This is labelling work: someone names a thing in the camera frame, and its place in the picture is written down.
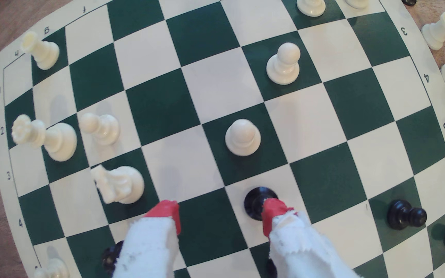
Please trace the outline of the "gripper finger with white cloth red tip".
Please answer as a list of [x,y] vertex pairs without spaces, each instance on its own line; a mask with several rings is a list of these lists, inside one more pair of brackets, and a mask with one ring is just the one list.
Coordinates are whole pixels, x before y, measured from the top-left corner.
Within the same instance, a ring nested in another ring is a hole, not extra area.
[[277,277],[361,277],[312,226],[305,211],[268,198],[263,202],[262,219]]
[[131,225],[112,277],[174,277],[180,232],[179,204],[160,201]]

